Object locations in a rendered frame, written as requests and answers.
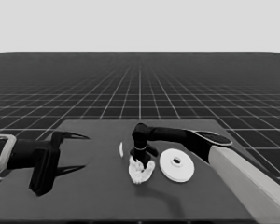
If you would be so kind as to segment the large thick white disc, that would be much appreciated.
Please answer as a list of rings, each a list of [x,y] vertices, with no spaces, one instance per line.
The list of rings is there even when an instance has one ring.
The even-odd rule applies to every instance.
[[[164,150],[160,155],[159,165],[162,173],[177,183],[189,181],[195,171],[195,166],[190,156],[176,148]]]

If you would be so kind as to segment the white round carrier with pins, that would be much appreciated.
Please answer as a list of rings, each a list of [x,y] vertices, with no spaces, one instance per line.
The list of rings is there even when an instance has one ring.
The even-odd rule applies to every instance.
[[[129,164],[129,169],[128,169],[129,174],[130,174],[131,172],[135,172],[135,171],[142,170],[142,169],[143,169],[143,164],[142,164],[141,162],[140,162],[140,164],[141,164],[141,169],[136,169],[135,166],[131,166],[131,165]],[[146,182],[146,181],[148,181],[148,180],[150,179],[150,177],[151,177],[153,171],[152,171],[152,172],[146,172],[146,171],[145,171],[145,172],[142,174],[142,180],[143,180],[142,183],[144,183],[144,182]]]

